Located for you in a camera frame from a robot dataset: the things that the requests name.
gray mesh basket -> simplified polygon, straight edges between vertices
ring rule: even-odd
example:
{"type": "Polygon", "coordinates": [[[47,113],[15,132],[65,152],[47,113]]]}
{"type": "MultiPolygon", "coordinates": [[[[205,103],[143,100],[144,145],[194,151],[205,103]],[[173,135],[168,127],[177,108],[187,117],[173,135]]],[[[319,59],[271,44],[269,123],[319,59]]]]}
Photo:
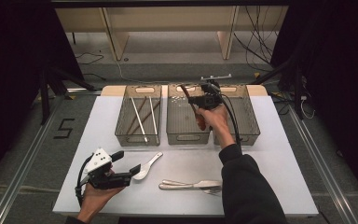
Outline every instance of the gray mesh basket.
{"type": "MultiPolygon", "coordinates": [[[[241,144],[243,146],[252,146],[258,135],[260,135],[260,130],[246,85],[221,85],[220,90],[222,94],[225,94],[229,98],[234,107],[233,114],[237,118],[241,144]]],[[[229,116],[227,124],[231,135],[235,139],[234,127],[229,116]]],[[[215,136],[213,137],[213,142],[219,145],[219,141],[215,136]]]]}
{"type": "MultiPolygon", "coordinates": [[[[194,112],[179,87],[168,85],[167,136],[170,145],[207,144],[210,131],[202,131],[197,125],[194,112]]],[[[200,86],[186,85],[190,96],[203,95],[200,86]]]]}
{"type": "Polygon", "coordinates": [[[118,142],[123,147],[159,146],[160,114],[161,85],[127,86],[115,131],[118,142]],[[154,107],[155,122],[153,121],[150,100],[154,107]],[[133,103],[137,108],[145,134],[142,132],[133,103]]]}

gray carpet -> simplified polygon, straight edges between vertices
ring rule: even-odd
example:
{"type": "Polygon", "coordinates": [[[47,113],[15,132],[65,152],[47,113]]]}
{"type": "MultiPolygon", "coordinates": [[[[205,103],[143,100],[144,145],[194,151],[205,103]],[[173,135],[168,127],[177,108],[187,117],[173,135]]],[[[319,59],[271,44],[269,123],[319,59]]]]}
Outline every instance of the gray carpet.
{"type": "MultiPolygon", "coordinates": [[[[89,84],[96,87],[118,84],[134,84],[120,77],[119,69],[115,64],[82,65],[83,73],[93,73],[106,78],[106,81],[93,75],[86,75],[89,84]]],[[[233,78],[221,83],[249,83],[255,79],[255,70],[246,64],[122,64],[124,78],[142,81],[170,81],[170,82],[198,82],[200,77],[225,76],[230,73],[233,78]]],[[[275,77],[268,83],[278,80],[275,77]]],[[[77,87],[72,82],[65,81],[68,88],[77,87]]],[[[268,91],[276,91],[276,83],[266,85],[268,91]]],[[[66,177],[77,145],[88,121],[90,111],[96,95],[76,95],[74,100],[65,100],[52,122],[47,137],[36,156],[30,172],[23,186],[32,186],[43,189],[34,192],[22,189],[13,203],[5,223],[63,223],[65,217],[51,212],[57,199],[56,192],[61,188],[66,177]],[[64,136],[66,133],[58,131],[63,119],[74,119],[64,123],[65,127],[73,128],[70,136],[64,139],[55,139],[54,136],[64,136]]],[[[280,111],[283,104],[276,104],[280,111]]],[[[286,131],[289,142],[295,153],[300,170],[310,189],[312,197],[320,207],[325,217],[331,223],[343,223],[332,198],[329,196],[303,140],[289,114],[280,115],[282,126],[286,131]]],[[[28,119],[21,127],[17,141],[13,144],[0,164],[0,198],[5,186],[17,171],[23,155],[28,150],[40,127],[41,104],[35,101],[30,110],[28,119]]],[[[355,214],[358,216],[358,183],[348,168],[345,160],[336,154],[336,145],[332,141],[323,123],[314,119],[305,120],[312,137],[328,161],[334,177],[347,195],[355,214]]],[[[322,215],[312,218],[289,217],[290,223],[327,223],[322,215]]],[[[118,223],[117,217],[97,217],[93,223],[118,223]]]]}

chopstick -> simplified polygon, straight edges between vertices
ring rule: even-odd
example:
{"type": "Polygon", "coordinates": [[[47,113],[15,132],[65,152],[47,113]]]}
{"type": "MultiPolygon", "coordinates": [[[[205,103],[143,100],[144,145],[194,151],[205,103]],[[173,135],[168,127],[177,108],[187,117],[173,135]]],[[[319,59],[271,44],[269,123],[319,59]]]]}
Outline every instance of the chopstick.
{"type": "Polygon", "coordinates": [[[142,121],[139,118],[138,110],[136,109],[136,105],[135,105],[135,102],[133,101],[132,97],[131,97],[131,100],[132,100],[132,104],[133,104],[133,109],[135,110],[136,118],[138,119],[139,126],[141,127],[141,130],[142,130],[142,134],[145,135],[144,126],[142,125],[142,121]]]}
{"type": "Polygon", "coordinates": [[[152,111],[152,118],[153,118],[153,125],[154,125],[154,128],[155,128],[155,135],[156,135],[156,140],[157,140],[157,143],[158,143],[158,134],[157,134],[157,127],[156,127],[156,119],[155,119],[155,116],[154,116],[154,109],[153,109],[153,103],[152,103],[152,98],[149,96],[149,101],[150,101],[150,110],[152,111]]]}
{"type": "MultiPolygon", "coordinates": [[[[144,106],[144,104],[145,104],[145,102],[146,102],[146,97],[144,98],[144,100],[142,101],[142,103],[141,103],[141,106],[139,106],[139,111],[141,111],[141,109],[142,109],[142,107],[144,106]]],[[[129,126],[129,129],[127,130],[127,134],[130,132],[130,130],[131,130],[131,128],[132,128],[132,125],[133,125],[133,122],[135,122],[135,120],[136,120],[136,115],[133,117],[133,119],[132,119],[132,122],[131,122],[131,124],[130,124],[130,126],[129,126]]]]}
{"type": "MultiPolygon", "coordinates": [[[[158,101],[155,105],[153,105],[153,110],[155,110],[158,106],[159,106],[160,101],[158,101]]],[[[143,119],[142,122],[145,122],[145,120],[152,114],[152,112],[150,111],[143,119]]],[[[134,134],[136,132],[136,130],[139,129],[139,125],[135,127],[135,129],[130,133],[130,134],[134,134]]]]}

hand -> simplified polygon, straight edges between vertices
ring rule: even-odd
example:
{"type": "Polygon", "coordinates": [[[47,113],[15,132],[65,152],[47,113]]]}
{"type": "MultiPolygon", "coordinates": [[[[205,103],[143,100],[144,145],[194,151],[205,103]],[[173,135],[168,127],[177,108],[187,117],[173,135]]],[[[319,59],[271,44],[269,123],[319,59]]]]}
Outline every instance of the hand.
{"type": "Polygon", "coordinates": [[[120,193],[124,188],[95,189],[91,184],[86,185],[83,203],[77,219],[90,223],[92,219],[103,209],[109,200],[120,193]]]}
{"type": "Polygon", "coordinates": [[[207,125],[213,127],[213,133],[216,134],[221,148],[235,144],[227,125],[227,110],[223,105],[219,105],[212,110],[199,108],[197,113],[205,118],[207,125]]]}

utensil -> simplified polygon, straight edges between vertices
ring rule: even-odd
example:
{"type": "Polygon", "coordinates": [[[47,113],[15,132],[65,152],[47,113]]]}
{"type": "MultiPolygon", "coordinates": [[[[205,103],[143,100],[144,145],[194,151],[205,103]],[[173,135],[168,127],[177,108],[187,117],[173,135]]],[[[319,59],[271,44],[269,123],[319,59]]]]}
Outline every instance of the utensil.
{"type": "Polygon", "coordinates": [[[137,175],[133,176],[132,178],[134,178],[136,180],[141,180],[141,179],[145,178],[147,173],[149,173],[150,167],[152,166],[153,162],[155,162],[161,156],[162,156],[162,152],[159,152],[149,162],[147,162],[144,165],[141,165],[141,171],[137,175]]]}
{"type": "MultiPolygon", "coordinates": [[[[153,105],[153,110],[155,110],[160,104],[160,101],[157,101],[157,103],[155,105],[153,105]]],[[[146,116],[144,116],[144,118],[141,120],[141,122],[145,122],[145,120],[147,118],[149,118],[149,116],[152,114],[152,112],[150,111],[146,116]]],[[[134,130],[132,130],[132,132],[130,134],[134,134],[138,129],[139,129],[139,124],[138,126],[136,126],[136,128],[134,130]]]]}
{"type": "Polygon", "coordinates": [[[153,126],[155,129],[155,135],[156,135],[156,141],[158,143],[158,134],[157,134],[157,127],[156,127],[156,118],[154,116],[154,112],[153,112],[153,103],[152,103],[152,98],[149,96],[149,101],[150,101],[150,110],[152,112],[152,118],[153,118],[153,126]]]}
{"type": "MultiPolygon", "coordinates": [[[[187,100],[188,100],[188,98],[190,98],[190,94],[188,94],[188,91],[187,91],[185,85],[182,84],[182,85],[180,85],[180,87],[182,88],[182,91],[185,93],[187,100]]],[[[196,117],[196,121],[197,121],[197,124],[199,125],[199,128],[202,131],[204,131],[206,129],[205,118],[201,114],[197,113],[196,107],[194,107],[193,104],[190,104],[190,105],[191,105],[191,108],[193,109],[194,116],[196,117]]]]}
{"type": "MultiPolygon", "coordinates": [[[[144,100],[142,101],[141,106],[139,106],[139,109],[137,109],[137,112],[138,112],[138,110],[141,111],[142,107],[144,107],[145,102],[146,102],[146,97],[145,97],[144,100]]],[[[131,121],[131,124],[130,124],[130,126],[129,126],[129,129],[127,130],[127,134],[130,132],[130,130],[131,130],[131,128],[132,128],[132,125],[133,125],[133,123],[135,122],[135,120],[136,120],[136,115],[133,117],[133,119],[132,119],[132,121],[131,121]]]]}
{"type": "Polygon", "coordinates": [[[222,188],[221,187],[213,187],[210,189],[202,189],[202,191],[204,191],[204,193],[207,193],[207,194],[215,194],[215,193],[222,191],[222,188]]]}
{"type": "Polygon", "coordinates": [[[160,189],[221,189],[222,181],[201,180],[196,184],[185,184],[171,180],[162,180],[162,183],[159,184],[158,187],[160,189]]]}
{"type": "Polygon", "coordinates": [[[136,118],[138,119],[139,126],[141,127],[141,130],[142,130],[142,134],[144,135],[145,142],[147,143],[148,139],[145,136],[144,126],[142,125],[141,118],[139,118],[138,110],[136,109],[136,105],[135,105],[135,102],[133,101],[132,97],[131,97],[131,100],[132,100],[133,109],[135,110],[136,118]]]}

